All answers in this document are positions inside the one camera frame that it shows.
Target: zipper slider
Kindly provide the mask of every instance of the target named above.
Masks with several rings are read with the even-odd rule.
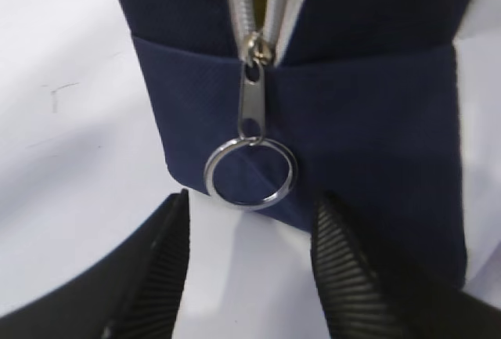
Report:
[[[260,32],[252,32],[243,42],[242,73],[240,82],[240,108],[238,134],[240,139],[251,139],[250,146],[260,144],[266,137],[265,69],[273,60],[272,50]],[[254,121],[259,127],[257,135],[247,135],[245,120]]]

